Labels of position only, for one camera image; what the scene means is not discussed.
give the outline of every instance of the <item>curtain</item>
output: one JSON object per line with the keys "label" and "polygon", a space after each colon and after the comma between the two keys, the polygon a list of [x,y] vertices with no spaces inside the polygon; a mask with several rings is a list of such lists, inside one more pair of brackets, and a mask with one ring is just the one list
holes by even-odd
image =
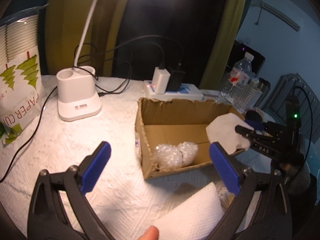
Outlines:
{"label": "curtain", "polygon": [[245,0],[227,0],[218,34],[200,83],[201,89],[214,90],[219,86],[238,32],[244,4]]}
{"label": "curtain", "polygon": [[[79,44],[92,0],[48,0],[48,2],[45,19],[45,52],[48,72],[55,75],[61,69],[73,65],[74,50]],[[126,0],[97,2],[84,42],[95,44],[98,52],[105,51],[107,43],[112,43],[109,42],[112,40],[111,36],[117,35],[117,23],[120,24],[120,20],[117,19],[122,17],[119,4],[123,7],[123,11]],[[84,45],[80,55],[91,52],[94,53],[95,49]],[[104,55],[93,57],[85,64],[93,66],[98,70],[98,74],[102,75]]]}

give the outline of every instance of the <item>plastic bag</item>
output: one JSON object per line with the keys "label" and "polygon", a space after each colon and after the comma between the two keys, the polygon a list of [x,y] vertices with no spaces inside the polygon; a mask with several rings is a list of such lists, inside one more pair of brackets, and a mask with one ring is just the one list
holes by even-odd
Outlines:
{"label": "plastic bag", "polygon": [[46,96],[41,82],[34,7],[0,21],[0,138],[6,145],[37,117]]}
{"label": "plastic bag", "polygon": [[177,146],[159,144],[154,150],[154,160],[162,170],[175,170],[190,165],[197,153],[198,145],[193,142],[184,142]]}
{"label": "plastic bag", "polygon": [[218,197],[220,199],[221,207],[223,211],[226,212],[230,207],[232,201],[234,200],[235,195],[228,191],[222,181],[216,182],[215,186],[217,189]]}

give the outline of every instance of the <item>blue gripper pad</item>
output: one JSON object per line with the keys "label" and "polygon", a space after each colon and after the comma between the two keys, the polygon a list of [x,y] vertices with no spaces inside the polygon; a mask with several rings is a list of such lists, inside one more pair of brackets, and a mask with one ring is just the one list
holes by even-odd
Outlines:
{"label": "blue gripper pad", "polygon": [[251,120],[244,120],[248,125],[250,125],[253,129],[258,130],[258,131],[264,131],[264,125],[261,122],[255,122]]}
{"label": "blue gripper pad", "polygon": [[237,196],[240,192],[241,174],[228,160],[234,157],[228,156],[222,146],[217,142],[210,145],[209,154],[214,167],[228,191]]}
{"label": "blue gripper pad", "polygon": [[108,142],[101,142],[93,154],[87,156],[81,162],[78,175],[80,191],[83,195],[93,190],[110,157],[110,144]]}

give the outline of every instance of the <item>water bottle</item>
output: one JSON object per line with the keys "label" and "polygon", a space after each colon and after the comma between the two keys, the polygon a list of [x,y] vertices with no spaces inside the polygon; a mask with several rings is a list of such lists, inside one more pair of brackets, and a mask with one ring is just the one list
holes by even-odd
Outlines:
{"label": "water bottle", "polygon": [[241,91],[252,77],[251,62],[253,59],[254,56],[246,52],[244,58],[234,64],[217,103],[223,102],[233,105],[235,97],[241,94]]}

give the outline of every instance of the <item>paper cup package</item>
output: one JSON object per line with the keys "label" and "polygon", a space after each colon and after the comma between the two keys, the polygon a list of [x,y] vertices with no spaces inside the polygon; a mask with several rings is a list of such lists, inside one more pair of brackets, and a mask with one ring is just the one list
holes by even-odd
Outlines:
{"label": "paper cup package", "polygon": [[23,10],[0,21],[0,138],[5,145],[22,133],[43,105],[37,46],[41,8]]}

